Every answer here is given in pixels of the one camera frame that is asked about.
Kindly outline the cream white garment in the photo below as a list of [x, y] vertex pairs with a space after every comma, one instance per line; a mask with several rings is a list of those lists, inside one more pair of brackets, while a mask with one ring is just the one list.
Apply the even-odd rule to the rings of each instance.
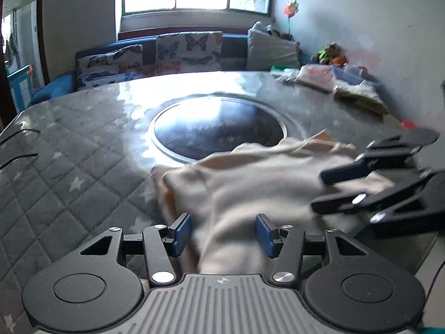
[[173, 222], [183, 213], [192, 217], [192, 237], [180, 267], [199, 274], [266, 272], [270, 265], [254, 230], [260, 213], [276, 225], [291, 224], [309, 234], [331, 228], [357, 234], [363, 228], [357, 218], [322, 217], [310, 207], [321, 195], [375, 194], [391, 187], [376, 173], [336, 186], [323, 184], [321, 171], [350, 164], [356, 156], [354, 146], [321, 131], [304, 140], [282, 139], [273, 147], [244, 143], [182, 167], [153, 167], [164, 219]]

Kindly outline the red box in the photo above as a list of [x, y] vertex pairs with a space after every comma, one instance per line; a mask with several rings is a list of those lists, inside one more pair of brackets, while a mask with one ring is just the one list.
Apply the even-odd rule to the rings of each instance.
[[417, 126], [411, 121], [401, 121], [400, 125], [410, 131], [417, 129]]

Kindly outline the folded yellow-green garment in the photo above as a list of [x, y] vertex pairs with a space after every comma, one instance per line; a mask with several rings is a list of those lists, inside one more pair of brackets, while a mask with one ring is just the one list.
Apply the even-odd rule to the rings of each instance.
[[366, 82], [359, 85], [350, 85], [347, 82], [337, 80], [333, 87], [333, 95], [336, 99], [349, 102], [379, 116], [387, 116], [389, 109], [378, 95], [377, 91]]

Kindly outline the clear plastic storage box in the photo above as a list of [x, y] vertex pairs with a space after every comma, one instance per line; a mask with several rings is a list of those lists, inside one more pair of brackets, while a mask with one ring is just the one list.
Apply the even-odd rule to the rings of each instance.
[[350, 64], [345, 64], [344, 67], [331, 65], [330, 70], [335, 75], [336, 80], [347, 82], [350, 85], [360, 85], [361, 82], [378, 85], [378, 81], [364, 67]]

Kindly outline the folded pink garment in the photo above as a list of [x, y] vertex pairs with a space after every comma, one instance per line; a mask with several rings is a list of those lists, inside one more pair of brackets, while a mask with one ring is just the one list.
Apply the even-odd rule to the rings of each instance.
[[308, 64], [301, 67], [296, 81], [318, 90], [331, 92], [335, 87], [336, 78], [328, 65]]

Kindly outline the stuffed teddy bear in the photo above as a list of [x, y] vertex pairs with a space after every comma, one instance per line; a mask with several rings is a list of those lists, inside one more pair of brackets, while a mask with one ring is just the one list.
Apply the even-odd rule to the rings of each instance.
[[348, 62], [343, 53], [343, 49], [335, 42], [327, 44], [324, 49], [318, 51], [311, 57], [311, 61], [322, 65], [332, 65], [334, 67], [344, 67]]

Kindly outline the grey quilted table cover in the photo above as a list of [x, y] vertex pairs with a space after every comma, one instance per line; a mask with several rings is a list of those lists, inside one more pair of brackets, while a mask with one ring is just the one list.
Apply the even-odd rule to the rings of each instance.
[[[174, 223], [163, 217], [151, 170], [197, 162], [161, 153], [149, 125], [172, 103], [210, 95], [255, 100], [284, 119], [284, 139], [327, 131], [354, 146], [357, 156], [372, 141], [408, 132], [392, 117], [282, 84], [268, 72], [144, 78], [27, 108], [1, 132], [2, 139], [22, 128], [41, 131], [1, 146], [1, 159], [15, 143], [39, 154], [1, 170], [1, 331], [442, 333], [443, 321], [431, 312], [443, 309], [437, 294], [444, 263], [435, 250], [444, 233], [378, 238], [355, 214], [317, 213], [357, 218], [363, 228], [354, 235], [303, 229], [296, 286], [267, 281], [273, 261], [264, 252], [270, 265], [264, 273], [184, 272], [180, 256], [171, 260], [179, 278], [174, 285], [149, 286], [143, 230]], [[412, 157], [412, 168], [369, 175], [389, 179], [392, 187], [440, 170], [439, 153], [438, 138]]]

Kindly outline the round glass hotplate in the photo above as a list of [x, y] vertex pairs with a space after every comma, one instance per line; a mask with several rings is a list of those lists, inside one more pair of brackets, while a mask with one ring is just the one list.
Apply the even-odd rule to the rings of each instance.
[[267, 105], [223, 95], [172, 103], [149, 125], [156, 149], [184, 164], [213, 153], [231, 152], [244, 143], [275, 146], [287, 133], [284, 119]]

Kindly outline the grey plain cushion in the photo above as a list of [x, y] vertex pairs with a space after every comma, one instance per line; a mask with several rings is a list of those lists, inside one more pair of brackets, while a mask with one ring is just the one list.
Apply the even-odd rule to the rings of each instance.
[[248, 30], [247, 70], [268, 71], [275, 65], [299, 69], [298, 52], [294, 41], [287, 41], [255, 29]]

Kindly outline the colourful pinwheel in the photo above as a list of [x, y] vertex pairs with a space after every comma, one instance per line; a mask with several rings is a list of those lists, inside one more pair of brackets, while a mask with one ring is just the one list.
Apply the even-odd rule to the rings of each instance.
[[287, 16], [287, 31], [291, 35], [291, 19], [299, 12], [300, 3], [297, 0], [289, 0], [284, 7], [284, 14]]

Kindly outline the low butterfly print cushion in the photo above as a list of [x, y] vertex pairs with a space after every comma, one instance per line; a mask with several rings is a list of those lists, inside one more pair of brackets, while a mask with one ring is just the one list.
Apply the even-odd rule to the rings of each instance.
[[143, 78], [143, 46], [128, 45], [80, 58], [76, 76], [78, 90]]

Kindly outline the blue sofa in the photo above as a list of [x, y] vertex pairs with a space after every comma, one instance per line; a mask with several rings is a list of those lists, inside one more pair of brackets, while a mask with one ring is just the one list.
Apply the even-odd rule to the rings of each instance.
[[304, 63], [301, 58], [296, 42], [262, 32], [185, 32], [130, 39], [78, 52], [75, 70], [57, 76], [30, 103], [154, 75], [298, 69]]

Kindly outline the rimless eyeglasses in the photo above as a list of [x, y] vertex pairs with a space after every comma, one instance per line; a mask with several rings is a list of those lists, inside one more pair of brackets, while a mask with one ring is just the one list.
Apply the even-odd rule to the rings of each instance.
[[[8, 134], [6, 137], [1, 139], [1, 146], [5, 146], [8, 141], [13, 140], [16, 136], [20, 134], [40, 134], [41, 131], [33, 128], [22, 128], [20, 130], [16, 130], [13, 133]], [[6, 158], [1, 159], [1, 167], [0, 170], [4, 170], [10, 164], [21, 158], [37, 158], [39, 156], [38, 152], [25, 152], [20, 148], [18, 143], [15, 143], [11, 148], [7, 148], [6, 150]]]

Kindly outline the upright butterfly print cushion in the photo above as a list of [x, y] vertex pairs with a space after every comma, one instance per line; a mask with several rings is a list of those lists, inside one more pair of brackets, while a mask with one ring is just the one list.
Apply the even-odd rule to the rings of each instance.
[[220, 71], [222, 31], [159, 35], [155, 42], [155, 74]]

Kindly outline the blue cabinet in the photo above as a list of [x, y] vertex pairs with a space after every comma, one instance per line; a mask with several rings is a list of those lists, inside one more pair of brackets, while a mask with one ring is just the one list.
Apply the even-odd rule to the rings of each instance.
[[33, 66], [28, 64], [8, 76], [8, 84], [17, 113], [22, 112], [32, 100]]

